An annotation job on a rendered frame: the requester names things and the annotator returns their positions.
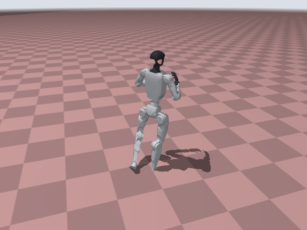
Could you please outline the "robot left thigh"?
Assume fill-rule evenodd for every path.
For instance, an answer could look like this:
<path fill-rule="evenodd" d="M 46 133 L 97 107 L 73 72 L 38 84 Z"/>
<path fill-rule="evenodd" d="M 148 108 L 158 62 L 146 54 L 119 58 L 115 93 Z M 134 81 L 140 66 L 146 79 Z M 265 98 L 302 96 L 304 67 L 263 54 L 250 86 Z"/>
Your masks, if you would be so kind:
<path fill-rule="evenodd" d="M 146 115 L 146 107 L 143 107 L 139 110 L 139 117 L 138 117 L 138 127 L 137 127 L 137 132 L 138 132 L 138 138 L 137 140 L 142 140 L 143 139 L 143 130 L 146 124 L 146 121 L 148 120 L 149 116 Z"/>

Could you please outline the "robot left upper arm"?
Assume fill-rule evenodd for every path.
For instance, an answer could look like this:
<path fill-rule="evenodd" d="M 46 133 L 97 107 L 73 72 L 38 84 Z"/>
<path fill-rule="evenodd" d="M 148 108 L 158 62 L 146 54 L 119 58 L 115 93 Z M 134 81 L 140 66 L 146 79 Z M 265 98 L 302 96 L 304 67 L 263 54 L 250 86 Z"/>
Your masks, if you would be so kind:
<path fill-rule="evenodd" d="M 138 75 L 137 79 L 135 80 L 135 85 L 137 87 L 141 87 L 142 86 L 142 80 L 145 78 L 145 72 L 148 68 L 145 68 L 143 70 L 140 71 L 140 74 Z"/>

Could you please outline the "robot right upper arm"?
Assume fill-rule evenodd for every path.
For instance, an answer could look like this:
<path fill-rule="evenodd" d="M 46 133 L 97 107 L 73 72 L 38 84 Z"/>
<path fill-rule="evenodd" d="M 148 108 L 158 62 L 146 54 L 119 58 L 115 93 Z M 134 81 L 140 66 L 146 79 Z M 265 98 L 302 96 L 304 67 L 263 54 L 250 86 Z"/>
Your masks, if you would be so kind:
<path fill-rule="evenodd" d="M 176 88 L 176 85 L 174 83 L 174 78 L 172 75 L 169 75 L 169 74 L 164 74 L 163 75 L 163 80 L 164 80 L 164 83 L 166 83 L 172 93 L 172 99 L 174 101 L 176 100 L 179 100 L 179 96 L 178 96 L 178 92 L 177 92 L 177 88 Z"/>

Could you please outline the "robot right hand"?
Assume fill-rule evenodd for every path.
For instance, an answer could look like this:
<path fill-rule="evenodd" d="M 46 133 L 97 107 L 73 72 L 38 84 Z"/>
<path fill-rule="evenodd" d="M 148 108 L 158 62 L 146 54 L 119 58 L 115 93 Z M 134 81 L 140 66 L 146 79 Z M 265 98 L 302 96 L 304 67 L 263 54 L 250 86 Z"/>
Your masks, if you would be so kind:
<path fill-rule="evenodd" d="M 171 74 L 173 74 L 172 76 L 174 76 L 173 78 L 175 78 L 175 85 L 178 85 L 178 83 L 179 83 L 179 81 L 178 81 L 178 77 L 177 77 L 177 75 L 176 75 L 176 73 L 175 72 L 171 72 Z"/>

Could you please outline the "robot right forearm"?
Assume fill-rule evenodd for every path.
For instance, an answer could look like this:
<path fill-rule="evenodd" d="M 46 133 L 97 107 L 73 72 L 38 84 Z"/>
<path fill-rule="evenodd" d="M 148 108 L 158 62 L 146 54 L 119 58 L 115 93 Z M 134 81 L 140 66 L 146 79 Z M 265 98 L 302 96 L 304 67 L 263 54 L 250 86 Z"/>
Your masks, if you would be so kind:
<path fill-rule="evenodd" d="M 178 96 L 179 96 L 179 98 L 181 98 L 179 83 L 178 83 L 178 85 L 176 85 L 176 88 L 177 88 Z"/>

